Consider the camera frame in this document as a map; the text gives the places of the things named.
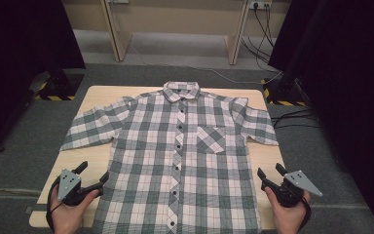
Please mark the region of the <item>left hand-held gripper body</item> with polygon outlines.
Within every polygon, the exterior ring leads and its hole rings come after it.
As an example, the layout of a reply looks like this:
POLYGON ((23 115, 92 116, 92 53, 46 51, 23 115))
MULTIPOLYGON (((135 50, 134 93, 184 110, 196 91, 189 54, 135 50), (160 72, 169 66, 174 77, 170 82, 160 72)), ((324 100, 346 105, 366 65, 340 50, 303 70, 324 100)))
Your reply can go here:
POLYGON ((81 186, 80 175, 63 169, 60 175, 57 199, 67 206, 78 206, 91 193, 89 187, 81 186))

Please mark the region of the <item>grey white plaid shirt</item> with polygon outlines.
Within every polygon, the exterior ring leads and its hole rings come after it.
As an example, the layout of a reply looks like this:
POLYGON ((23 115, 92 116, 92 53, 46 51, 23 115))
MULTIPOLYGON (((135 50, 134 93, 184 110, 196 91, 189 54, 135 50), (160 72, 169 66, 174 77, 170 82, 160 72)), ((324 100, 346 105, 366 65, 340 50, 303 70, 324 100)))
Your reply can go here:
POLYGON ((276 144, 267 111, 167 82, 77 115, 62 147, 111 145, 95 234, 259 234, 250 139, 276 144))

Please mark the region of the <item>person's left hand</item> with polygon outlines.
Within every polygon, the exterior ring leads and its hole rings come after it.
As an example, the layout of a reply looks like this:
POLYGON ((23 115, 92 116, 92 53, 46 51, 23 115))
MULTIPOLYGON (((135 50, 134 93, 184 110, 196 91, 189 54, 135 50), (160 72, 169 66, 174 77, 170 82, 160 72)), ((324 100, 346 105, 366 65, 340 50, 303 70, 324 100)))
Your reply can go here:
POLYGON ((96 198, 97 190, 89 193, 80 205, 69 207, 57 199, 58 186, 56 185, 51 195, 51 218, 55 234, 76 234, 81 226, 84 213, 90 203, 96 198))

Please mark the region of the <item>beige wooden desk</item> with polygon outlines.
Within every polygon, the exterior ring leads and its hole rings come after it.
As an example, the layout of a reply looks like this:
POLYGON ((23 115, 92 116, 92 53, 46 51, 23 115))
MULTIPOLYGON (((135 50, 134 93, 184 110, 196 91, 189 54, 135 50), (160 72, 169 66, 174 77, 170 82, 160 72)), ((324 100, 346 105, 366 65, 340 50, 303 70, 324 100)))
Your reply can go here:
POLYGON ((292 0, 251 10, 250 0, 61 0, 74 29, 109 33, 116 61, 125 59, 136 32, 220 35, 228 61, 237 61, 241 39, 260 37, 260 23, 279 35, 292 0))

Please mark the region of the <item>white wall power socket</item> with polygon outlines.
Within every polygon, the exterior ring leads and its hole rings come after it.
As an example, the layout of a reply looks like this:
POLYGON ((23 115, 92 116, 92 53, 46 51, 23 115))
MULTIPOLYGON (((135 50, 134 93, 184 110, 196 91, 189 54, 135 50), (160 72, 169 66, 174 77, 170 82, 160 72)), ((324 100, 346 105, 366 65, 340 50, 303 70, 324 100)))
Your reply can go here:
POLYGON ((250 0, 249 8, 251 10, 267 10, 273 4, 273 0, 250 0))

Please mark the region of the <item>black curtain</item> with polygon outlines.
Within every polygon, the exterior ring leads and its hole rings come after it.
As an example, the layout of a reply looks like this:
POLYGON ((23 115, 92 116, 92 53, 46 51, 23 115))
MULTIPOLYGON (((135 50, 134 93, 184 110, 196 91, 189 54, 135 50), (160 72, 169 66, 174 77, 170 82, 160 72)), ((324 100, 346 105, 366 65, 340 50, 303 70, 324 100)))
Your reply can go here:
POLYGON ((374 215, 374 0, 290 0, 269 64, 307 95, 374 215))
POLYGON ((38 74, 84 66, 61 0, 0 0, 0 143, 38 74))

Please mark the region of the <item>person's right hand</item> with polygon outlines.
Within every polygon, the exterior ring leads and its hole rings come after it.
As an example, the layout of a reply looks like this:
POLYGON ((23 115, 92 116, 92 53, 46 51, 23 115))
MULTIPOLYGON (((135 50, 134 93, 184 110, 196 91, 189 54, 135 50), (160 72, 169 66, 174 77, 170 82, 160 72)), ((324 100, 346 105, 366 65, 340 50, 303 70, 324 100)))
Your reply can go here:
POLYGON ((270 187, 265 188, 265 193, 272 205, 277 233, 297 234, 307 213, 304 204, 300 202, 293 208, 285 208, 270 187))

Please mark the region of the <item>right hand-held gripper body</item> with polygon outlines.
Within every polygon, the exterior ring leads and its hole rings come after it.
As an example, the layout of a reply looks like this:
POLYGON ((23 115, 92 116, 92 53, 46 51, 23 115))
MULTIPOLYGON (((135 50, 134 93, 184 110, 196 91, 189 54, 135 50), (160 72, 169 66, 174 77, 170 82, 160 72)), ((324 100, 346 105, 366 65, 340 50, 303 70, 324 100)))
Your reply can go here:
POLYGON ((304 192, 308 191, 322 196, 322 192, 307 178, 302 171, 280 172, 283 176, 281 185, 277 185, 269 179, 265 179, 265 186, 270 187, 275 193, 278 202, 285 208, 293 208, 304 198, 304 192))

